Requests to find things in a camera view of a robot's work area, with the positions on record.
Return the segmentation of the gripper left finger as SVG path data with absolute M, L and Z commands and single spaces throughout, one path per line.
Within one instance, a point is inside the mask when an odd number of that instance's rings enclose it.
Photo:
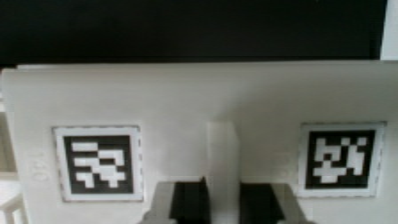
M 157 184 L 152 208 L 139 224 L 212 224 L 207 178 Z

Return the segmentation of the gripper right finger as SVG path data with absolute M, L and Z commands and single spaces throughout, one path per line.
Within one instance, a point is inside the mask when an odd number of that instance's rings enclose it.
M 288 184 L 240 184 L 240 224 L 315 224 Z

